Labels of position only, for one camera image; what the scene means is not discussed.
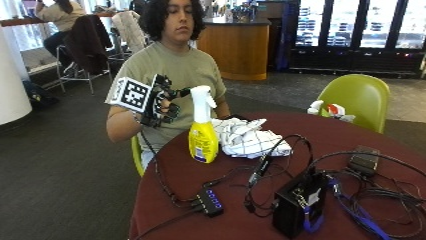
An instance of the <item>round table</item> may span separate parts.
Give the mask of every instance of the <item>round table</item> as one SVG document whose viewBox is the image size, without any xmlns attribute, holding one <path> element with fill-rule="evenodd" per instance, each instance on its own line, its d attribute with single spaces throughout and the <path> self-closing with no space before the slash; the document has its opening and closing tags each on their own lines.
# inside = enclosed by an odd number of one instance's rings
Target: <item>round table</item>
<svg viewBox="0 0 426 240">
<path fill-rule="evenodd" d="M 371 132 L 350 123 L 335 119 L 302 113 L 248 113 L 248 119 L 264 118 L 262 130 L 287 136 L 299 134 L 311 143 L 314 158 L 324 154 L 354 150 L 358 145 L 368 146 L 419 168 L 426 170 L 426 158 L 384 135 Z M 302 144 L 292 148 L 288 172 L 296 175 L 306 167 L 308 152 Z M 318 169 L 342 169 L 348 156 L 340 155 L 324 159 Z M 219 151 L 212 163 L 203 164 L 190 158 L 187 150 L 187 132 L 178 135 L 158 152 L 158 167 L 164 184 L 178 199 L 188 199 L 200 190 L 203 182 L 223 176 L 236 166 L 255 166 L 256 159 L 231 158 Z M 276 157 L 274 163 L 284 166 L 284 157 Z M 259 218 L 248 213 L 243 206 L 247 179 L 252 170 L 238 171 L 223 182 L 211 187 L 223 206 L 223 214 L 208 218 L 194 213 L 151 231 L 142 239 L 286 239 L 271 225 L 271 216 Z M 380 175 L 409 182 L 426 190 L 424 178 L 391 161 L 381 160 L 377 166 Z M 290 180 L 279 175 L 259 182 L 252 188 L 255 201 L 271 202 L 276 189 Z M 350 190 L 351 183 L 343 185 Z M 180 216 L 187 209 L 176 208 L 158 183 L 154 164 L 150 164 L 141 179 L 131 217 L 130 239 L 166 220 Z M 324 221 L 314 233 L 302 231 L 296 239 L 375 239 L 351 220 L 338 201 L 327 191 Z"/>
</svg>

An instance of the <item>person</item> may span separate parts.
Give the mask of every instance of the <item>person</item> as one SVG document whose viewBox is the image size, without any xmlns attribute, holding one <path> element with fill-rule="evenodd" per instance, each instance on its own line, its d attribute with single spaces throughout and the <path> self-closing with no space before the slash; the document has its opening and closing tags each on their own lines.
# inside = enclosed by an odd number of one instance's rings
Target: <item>person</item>
<svg viewBox="0 0 426 240">
<path fill-rule="evenodd" d="M 138 15 L 143 13 L 143 6 L 146 5 L 145 0 L 133 0 L 129 4 L 129 10 L 134 11 Z"/>
<path fill-rule="evenodd" d="M 216 0 L 212 1 L 212 17 L 216 17 L 218 16 L 218 3 L 216 3 Z"/>
<path fill-rule="evenodd" d="M 53 22 L 57 28 L 57 32 L 42 42 L 43 48 L 55 57 L 55 48 L 63 44 L 63 38 L 66 37 L 77 18 L 85 15 L 85 11 L 74 1 L 53 0 L 54 4 L 49 7 L 43 5 L 42 0 L 35 1 L 35 17 L 45 22 Z M 65 68 L 63 73 L 67 73 L 75 67 L 71 58 L 66 53 L 59 52 L 58 60 Z"/>
<path fill-rule="evenodd" d="M 129 77 L 146 85 L 151 84 L 155 74 L 166 75 L 171 81 L 170 89 L 210 86 L 210 95 L 216 107 L 211 117 L 224 118 L 230 115 L 224 99 L 224 85 L 218 67 L 210 55 L 188 46 L 204 28 L 202 22 L 202 6 L 198 0 L 150 0 L 139 21 L 143 32 L 153 43 L 138 51 L 122 64 L 111 84 L 105 103 L 110 104 L 117 80 Z M 107 113 L 106 132 L 111 142 L 127 140 L 143 132 L 153 150 L 158 151 L 174 136 L 190 128 L 192 123 L 192 101 L 186 96 L 175 98 L 172 103 L 179 106 L 179 114 L 171 123 L 161 123 L 157 128 L 141 125 L 142 115 L 123 107 L 111 105 Z M 170 102 L 161 101 L 162 112 Z M 139 139 L 142 148 L 142 167 L 146 168 L 153 152 Z"/>
<path fill-rule="evenodd" d="M 256 15 L 256 7 L 258 7 L 256 1 L 255 1 L 255 0 L 251 0 L 251 1 L 250 1 L 250 8 L 251 8 L 251 13 L 250 13 L 250 15 L 251 15 L 251 20 L 254 20 L 255 15 Z"/>
</svg>

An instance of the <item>small object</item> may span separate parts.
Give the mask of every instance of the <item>small object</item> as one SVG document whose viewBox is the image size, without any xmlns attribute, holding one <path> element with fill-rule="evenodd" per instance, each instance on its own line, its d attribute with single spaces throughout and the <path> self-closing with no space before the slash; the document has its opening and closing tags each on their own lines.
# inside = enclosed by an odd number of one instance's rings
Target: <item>small object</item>
<svg viewBox="0 0 426 240">
<path fill-rule="evenodd" d="M 202 188 L 196 198 L 202 205 L 202 211 L 208 217 L 215 217 L 223 213 L 223 206 L 210 188 Z"/>
<path fill-rule="evenodd" d="M 330 116 L 336 119 L 339 119 L 344 115 L 344 108 L 338 104 L 328 104 L 327 109 Z"/>
<path fill-rule="evenodd" d="M 77 67 L 78 67 L 77 63 L 71 62 L 71 63 L 67 65 L 67 67 L 65 68 L 63 74 L 65 74 L 65 75 L 73 75 L 74 72 L 75 72 Z"/>
<path fill-rule="evenodd" d="M 227 23 L 231 23 L 234 21 L 234 17 L 232 17 L 232 13 L 231 13 L 230 9 L 224 10 L 224 21 Z"/>
<path fill-rule="evenodd" d="M 359 152 L 359 154 L 350 157 L 347 166 L 364 176 L 371 177 L 376 171 L 379 150 L 359 145 L 355 152 Z"/>
<path fill-rule="evenodd" d="M 267 171 L 268 165 L 271 163 L 271 156 L 264 154 L 259 159 L 259 164 L 256 165 L 254 172 L 248 179 L 248 187 L 252 187 L 256 183 L 258 179 L 264 175 L 264 172 Z"/>
<path fill-rule="evenodd" d="M 322 104 L 323 104 L 322 100 L 314 101 L 310 104 L 310 108 L 307 108 L 307 114 L 318 115 Z"/>
</svg>

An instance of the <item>robotic glove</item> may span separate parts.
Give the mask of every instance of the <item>robotic glove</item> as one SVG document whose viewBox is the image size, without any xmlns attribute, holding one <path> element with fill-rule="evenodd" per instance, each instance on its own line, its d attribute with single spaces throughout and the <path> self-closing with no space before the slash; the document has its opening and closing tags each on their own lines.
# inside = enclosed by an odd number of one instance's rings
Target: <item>robotic glove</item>
<svg viewBox="0 0 426 240">
<path fill-rule="evenodd" d="M 149 127 L 159 127 L 161 122 L 171 123 L 179 114 L 179 107 L 174 103 L 170 103 L 167 107 L 162 107 L 161 102 L 163 99 L 171 101 L 178 97 L 184 97 L 190 93 L 190 88 L 171 90 L 170 85 L 171 81 L 166 76 L 154 76 L 153 87 L 158 87 L 161 91 L 150 92 L 141 120 L 141 123 Z"/>
<path fill-rule="evenodd" d="M 170 85 L 171 81 L 167 77 L 158 74 L 154 76 L 151 86 L 127 77 L 119 78 L 110 103 L 141 113 L 142 125 L 159 127 L 161 122 L 171 123 L 179 113 L 179 107 L 174 103 L 162 107 L 162 100 L 171 101 L 190 93 L 190 88 L 171 90 Z"/>
</svg>

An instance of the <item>glass door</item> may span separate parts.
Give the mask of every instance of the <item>glass door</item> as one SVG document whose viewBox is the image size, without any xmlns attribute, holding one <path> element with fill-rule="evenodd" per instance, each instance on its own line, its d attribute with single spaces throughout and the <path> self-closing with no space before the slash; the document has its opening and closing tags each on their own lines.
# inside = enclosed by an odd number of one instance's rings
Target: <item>glass door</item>
<svg viewBox="0 0 426 240">
<path fill-rule="evenodd" d="M 359 0 L 334 0 L 327 46 L 350 47 Z"/>
<path fill-rule="evenodd" d="M 397 0 L 370 0 L 362 32 L 362 48 L 384 48 Z"/>
<path fill-rule="evenodd" d="M 426 36 L 426 2 L 409 0 L 404 11 L 395 48 L 421 49 Z"/>
<path fill-rule="evenodd" d="M 318 46 L 324 0 L 302 0 L 299 5 L 295 46 Z"/>
</svg>

